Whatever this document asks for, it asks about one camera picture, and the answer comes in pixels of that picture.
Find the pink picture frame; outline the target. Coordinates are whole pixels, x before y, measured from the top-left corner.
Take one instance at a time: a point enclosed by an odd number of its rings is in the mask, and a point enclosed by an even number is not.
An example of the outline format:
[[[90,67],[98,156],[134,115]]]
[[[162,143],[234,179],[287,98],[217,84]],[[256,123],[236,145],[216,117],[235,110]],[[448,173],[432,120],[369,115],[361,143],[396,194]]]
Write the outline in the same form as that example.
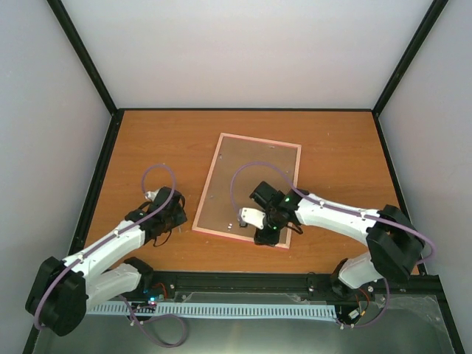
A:
[[[240,208],[261,209],[250,194],[265,181],[276,190],[297,184],[302,146],[230,133],[221,133],[206,177],[192,230],[254,242],[256,228],[241,227]]]

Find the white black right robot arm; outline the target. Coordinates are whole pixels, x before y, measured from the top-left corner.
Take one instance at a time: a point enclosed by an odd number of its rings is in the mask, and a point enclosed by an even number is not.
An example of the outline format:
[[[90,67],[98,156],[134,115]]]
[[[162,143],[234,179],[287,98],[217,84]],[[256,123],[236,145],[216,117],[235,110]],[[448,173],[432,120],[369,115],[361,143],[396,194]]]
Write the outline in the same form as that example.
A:
[[[330,275],[330,289],[341,299],[367,283],[406,283],[420,260],[425,242],[396,207],[362,209],[326,201],[307,190],[287,193],[261,182],[250,195],[257,208],[239,210],[240,224],[255,227],[254,243],[275,246],[283,229],[302,234],[313,226],[347,236],[367,247],[355,258],[342,260]]]

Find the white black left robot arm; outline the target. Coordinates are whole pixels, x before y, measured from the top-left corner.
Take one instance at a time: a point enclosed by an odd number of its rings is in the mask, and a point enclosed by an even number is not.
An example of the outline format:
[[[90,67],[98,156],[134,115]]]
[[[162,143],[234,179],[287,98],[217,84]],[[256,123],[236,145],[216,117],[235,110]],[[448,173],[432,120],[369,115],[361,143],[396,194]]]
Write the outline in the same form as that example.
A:
[[[133,292],[147,296],[153,268],[129,254],[187,221],[185,198],[170,187],[145,194],[146,201],[130,211],[106,236],[59,260],[42,262],[25,303],[39,327],[58,336],[72,332],[86,313],[108,300]]]

